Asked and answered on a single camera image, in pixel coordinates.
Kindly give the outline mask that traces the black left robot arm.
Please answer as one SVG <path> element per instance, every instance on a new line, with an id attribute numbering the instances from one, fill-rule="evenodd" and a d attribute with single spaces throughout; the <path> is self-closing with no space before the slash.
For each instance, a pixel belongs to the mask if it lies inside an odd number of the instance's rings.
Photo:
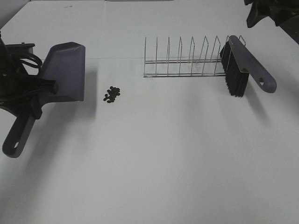
<path id="1" fill-rule="evenodd" d="M 6 45 L 0 41 L 0 108 L 16 117 L 42 115 L 40 97 L 57 94 L 55 80 L 42 78 L 42 60 L 33 53 L 34 43 Z"/>

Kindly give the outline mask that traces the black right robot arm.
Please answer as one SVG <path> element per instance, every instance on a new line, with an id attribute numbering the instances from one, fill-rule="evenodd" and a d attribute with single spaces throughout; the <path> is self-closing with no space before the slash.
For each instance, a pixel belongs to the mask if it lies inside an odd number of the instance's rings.
<path id="1" fill-rule="evenodd" d="M 299 16 L 299 1 L 298 0 L 276 0 L 277 5 L 273 6 L 274 15 L 272 19 L 276 26 L 290 21 L 294 17 Z"/>

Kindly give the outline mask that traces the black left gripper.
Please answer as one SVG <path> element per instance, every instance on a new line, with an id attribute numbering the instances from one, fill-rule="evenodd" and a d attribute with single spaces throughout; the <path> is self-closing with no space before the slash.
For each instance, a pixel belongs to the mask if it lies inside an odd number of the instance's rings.
<path id="1" fill-rule="evenodd" d="M 58 85 L 55 80 L 42 79 L 40 72 L 29 74 L 24 67 L 0 69 L 0 107 L 19 117 L 28 112 L 35 120 L 41 118 L 42 106 L 39 101 L 41 92 L 56 95 Z"/>

